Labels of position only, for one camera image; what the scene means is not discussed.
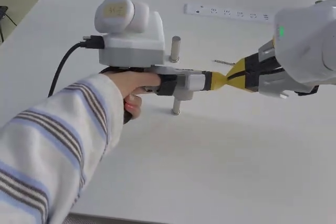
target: white plastic housing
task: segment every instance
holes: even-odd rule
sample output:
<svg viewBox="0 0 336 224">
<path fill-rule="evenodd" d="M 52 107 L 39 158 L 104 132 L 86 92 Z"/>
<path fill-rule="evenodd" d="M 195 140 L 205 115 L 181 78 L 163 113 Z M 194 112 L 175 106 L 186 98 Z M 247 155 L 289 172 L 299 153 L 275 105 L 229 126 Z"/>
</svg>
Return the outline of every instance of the white plastic housing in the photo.
<svg viewBox="0 0 336 224">
<path fill-rule="evenodd" d="M 336 77 L 336 0 L 275 15 L 275 53 L 278 62 L 297 82 Z"/>
<path fill-rule="evenodd" d="M 190 91 L 199 91 L 204 89 L 205 75 L 204 74 L 191 74 L 186 79 L 186 88 Z"/>
<path fill-rule="evenodd" d="M 143 33 L 149 21 L 149 7 L 131 0 L 104 0 L 98 7 L 94 26 L 100 33 L 114 34 L 125 30 Z"/>
<path fill-rule="evenodd" d="M 99 62 L 115 67 L 150 67 L 164 64 L 164 32 L 158 12 L 149 13 L 147 29 L 141 33 L 104 35 L 105 49 Z"/>
</svg>

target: white table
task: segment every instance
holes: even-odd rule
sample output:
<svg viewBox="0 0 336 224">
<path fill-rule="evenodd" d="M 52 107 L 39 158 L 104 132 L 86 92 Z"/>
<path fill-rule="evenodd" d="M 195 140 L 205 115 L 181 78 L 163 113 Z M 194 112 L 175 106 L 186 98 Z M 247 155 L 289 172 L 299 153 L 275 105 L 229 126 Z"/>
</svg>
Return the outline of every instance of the white table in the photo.
<svg viewBox="0 0 336 224">
<path fill-rule="evenodd" d="M 0 47 L 0 125 L 43 99 L 60 59 L 93 27 L 103 0 L 40 0 Z M 226 72 L 268 41 L 272 28 L 183 15 L 185 3 L 275 11 L 315 0 L 142 0 L 161 13 L 166 42 L 182 37 L 179 67 Z M 79 49 L 58 88 L 98 72 Z M 325 224 L 336 220 L 335 87 L 278 100 L 231 87 L 199 93 L 171 116 L 148 95 L 73 212 L 175 224 Z"/>
</svg>

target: white sweater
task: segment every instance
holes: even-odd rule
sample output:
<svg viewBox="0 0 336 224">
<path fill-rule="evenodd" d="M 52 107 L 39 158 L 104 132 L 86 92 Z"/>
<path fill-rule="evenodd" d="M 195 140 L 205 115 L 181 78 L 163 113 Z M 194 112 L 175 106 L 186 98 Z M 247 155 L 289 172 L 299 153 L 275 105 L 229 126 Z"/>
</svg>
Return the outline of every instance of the white sweater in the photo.
<svg viewBox="0 0 336 224">
<path fill-rule="evenodd" d="M 102 74 L 11 119 L 0 129 L 0 223 L 62 223 L 122 126 L 123 98 Z"/>
</svg>

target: power strip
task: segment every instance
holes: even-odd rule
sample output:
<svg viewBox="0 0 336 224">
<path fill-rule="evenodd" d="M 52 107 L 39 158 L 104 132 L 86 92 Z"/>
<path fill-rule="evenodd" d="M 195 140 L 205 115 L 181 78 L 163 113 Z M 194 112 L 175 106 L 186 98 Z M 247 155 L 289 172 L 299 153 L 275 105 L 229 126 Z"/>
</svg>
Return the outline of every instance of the power strip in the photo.
<svg viewBox="0 0 336 224">
<path fill-rule="evenodd" d="M 231 18 L 253 22 L 272 23 L 274 15 L 269 13 L 251 12 L 231 8 L 219 8 L 215 6 L 185 4 L 184 13 L 197 16 L 209 16 L 218 18 Z"/>
</svg>

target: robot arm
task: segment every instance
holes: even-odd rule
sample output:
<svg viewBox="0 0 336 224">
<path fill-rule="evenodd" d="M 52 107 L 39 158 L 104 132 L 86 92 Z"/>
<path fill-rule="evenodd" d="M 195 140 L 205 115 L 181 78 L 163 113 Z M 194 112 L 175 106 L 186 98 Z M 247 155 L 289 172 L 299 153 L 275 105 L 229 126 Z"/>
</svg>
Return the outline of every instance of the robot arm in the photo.
<svg viewBox="0 0 336 224">
<path fill-rule="evenodd" d="M 336 0 L 281 10 L 274 29 L 272 41 L 232 68 L 229 85 L 285 98 L 286 90 L 305 95 L 336 83 Z"/>
</svg>

